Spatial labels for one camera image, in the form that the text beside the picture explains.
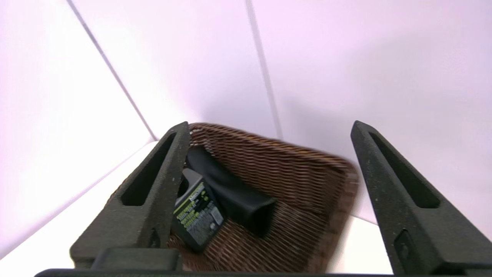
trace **white wall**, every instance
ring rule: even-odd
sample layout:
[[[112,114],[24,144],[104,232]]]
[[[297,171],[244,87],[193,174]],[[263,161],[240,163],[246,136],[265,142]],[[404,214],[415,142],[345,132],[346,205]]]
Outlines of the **white wall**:
[[[275,137],[243,0],[74,0],[161,137],[183,120]]]
[[[356,161],[352,124],[373,125],[492,239],[492,2],[253,6],[285,140]]]
[[[0,68],[1,258],[151,137],[63,0],[0,1]]]

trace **product label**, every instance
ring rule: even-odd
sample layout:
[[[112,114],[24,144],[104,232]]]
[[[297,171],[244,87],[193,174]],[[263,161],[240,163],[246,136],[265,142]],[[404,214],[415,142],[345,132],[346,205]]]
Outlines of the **product label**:
[[[224,222],[203,182],[174,210],[174,216],[199,245],[212,236]]]

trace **white table surface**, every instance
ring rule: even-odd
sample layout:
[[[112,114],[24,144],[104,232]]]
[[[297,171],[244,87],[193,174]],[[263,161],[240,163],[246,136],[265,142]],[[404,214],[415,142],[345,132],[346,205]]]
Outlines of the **white table surface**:
[[[69,249],[109,196],[147,156],[152,142],[0,260],[0,276],[33,277],[49,268],[73,268]],[[330,273],[392,274],[377,225],[351,216],[328,265]]]

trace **bottle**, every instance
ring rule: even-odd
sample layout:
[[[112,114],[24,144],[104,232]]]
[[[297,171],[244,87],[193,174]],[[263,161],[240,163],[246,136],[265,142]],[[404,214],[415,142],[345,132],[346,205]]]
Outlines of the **bottle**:
[[[195,252],[202,252],[225,223],[218,201],[203,177],[184,169],[171,228]]]

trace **brown woven basket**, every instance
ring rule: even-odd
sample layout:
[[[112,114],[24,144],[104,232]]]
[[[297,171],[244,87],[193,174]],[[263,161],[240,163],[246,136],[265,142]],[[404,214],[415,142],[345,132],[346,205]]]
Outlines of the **brown woven basket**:
[[[245,183],[278,198],[263,239],[227,221],[203,253],[172,235],[192,271],[323,273],[358,188],[347,160],[229,127],[194,123],[190,146],[203,145]]]

